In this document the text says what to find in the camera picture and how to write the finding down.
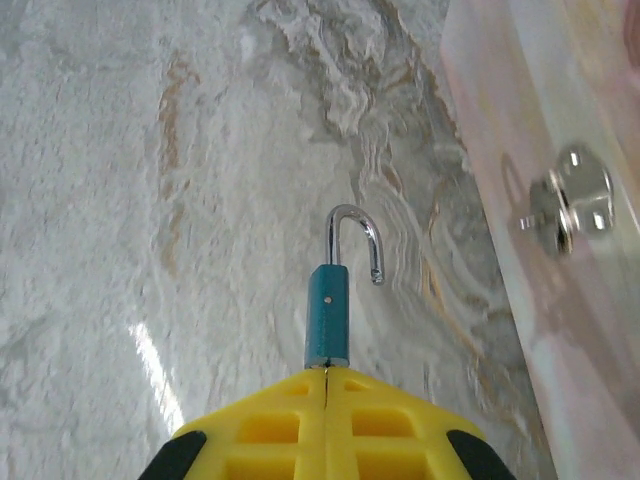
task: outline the chrome hook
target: chrome hook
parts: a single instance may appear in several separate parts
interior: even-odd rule
[[[354,205],[338,205],[329,213],[326,224],[326,262],[340,265],[340,222],[348,217],[360,224],[369,241],[369,263],[371,281],[374,285],[384,283],[384,258],[378,227],[367,213]]]

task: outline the gray marble surface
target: gray marble surface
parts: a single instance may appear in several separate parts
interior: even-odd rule
[[[446,1],[0,0],[0,478],[136,478],[302,367],[339,203],[360,371],[553,466],[438,57]]]

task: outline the rectangular hole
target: rectangular hole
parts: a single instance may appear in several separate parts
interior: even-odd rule
[[[358,452],[360,480],[433,480],[423,453]]]
[[[298,443],[300,418],[295,413],[263,413],[249,417],[240,428],[240,443]]]
[[[227,480],[293,480],[295,458],[230,458]]]
[[[357,437],[415,437],[409,416],[394,408],[354,410],[351,426]]]

